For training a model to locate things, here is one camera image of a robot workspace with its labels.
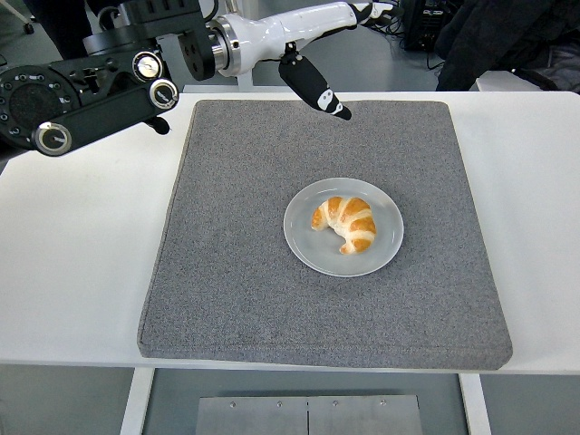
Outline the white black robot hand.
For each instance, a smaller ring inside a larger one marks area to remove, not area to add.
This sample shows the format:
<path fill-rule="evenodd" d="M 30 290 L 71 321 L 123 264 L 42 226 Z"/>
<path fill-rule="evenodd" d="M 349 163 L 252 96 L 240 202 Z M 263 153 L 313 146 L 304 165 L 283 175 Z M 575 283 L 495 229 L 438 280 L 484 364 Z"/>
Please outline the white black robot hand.
<path fill-rule="evenodd" d="M 215 29 L 224 47 L 224 64 L 217 70 L 224 76 L 250 72 L 262 61 L 278 62 L 283 82 L 310 107 L 343 120 L 350 110 L 343 106 L 327 80 L 301 54 L 309 43 L 359 25 L 386 25 L 403 14 L 397 5 L 384 2 L 344 1 L 309 6 L 260 20 L 238 14 L 217 19 Z"/>

